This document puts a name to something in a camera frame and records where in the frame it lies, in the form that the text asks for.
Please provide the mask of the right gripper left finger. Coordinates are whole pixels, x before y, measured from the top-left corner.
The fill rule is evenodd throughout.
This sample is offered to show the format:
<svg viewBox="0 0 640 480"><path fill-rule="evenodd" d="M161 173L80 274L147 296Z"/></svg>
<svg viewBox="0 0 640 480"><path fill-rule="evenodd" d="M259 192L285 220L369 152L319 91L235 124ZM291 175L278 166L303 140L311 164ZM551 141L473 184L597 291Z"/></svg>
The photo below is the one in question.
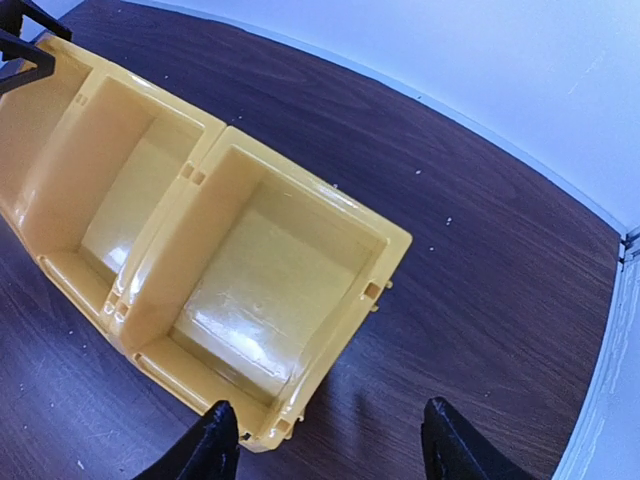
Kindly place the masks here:
<svg viewBox="0 0 640 480"><path fill-rule="evenodd" d="M235 479L239 457L237 417L220 400L136 479Z"/></svg>

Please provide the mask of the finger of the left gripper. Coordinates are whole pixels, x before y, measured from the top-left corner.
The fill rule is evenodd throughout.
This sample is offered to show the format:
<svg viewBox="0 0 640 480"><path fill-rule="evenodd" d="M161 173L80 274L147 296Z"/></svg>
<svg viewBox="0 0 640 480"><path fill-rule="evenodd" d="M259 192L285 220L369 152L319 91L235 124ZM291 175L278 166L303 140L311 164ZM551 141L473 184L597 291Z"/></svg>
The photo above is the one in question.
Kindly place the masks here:
<svg viewBox="0 0 640 480"><path fill-rule="evenodd" d="M56 59L39 49L34 43L21 39L23 17L35 21L54 35L70 41L72 32L33 1L1 2L1 53L3 61L22 59L35 65L34 68L18 72L1 80L1 94L51 76Z"/></svg>

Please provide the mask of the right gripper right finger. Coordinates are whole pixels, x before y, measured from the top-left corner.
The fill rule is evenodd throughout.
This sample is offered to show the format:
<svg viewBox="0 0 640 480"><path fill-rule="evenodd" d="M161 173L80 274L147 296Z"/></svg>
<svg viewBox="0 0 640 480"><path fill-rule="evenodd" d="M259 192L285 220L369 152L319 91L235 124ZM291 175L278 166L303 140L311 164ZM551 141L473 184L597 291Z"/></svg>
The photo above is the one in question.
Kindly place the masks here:
<svg viewBox="0 0 640 480"><path fill-rule="evenodd" d="M427 401L421 443L427 479L534 479L444 397Z"/></svg>

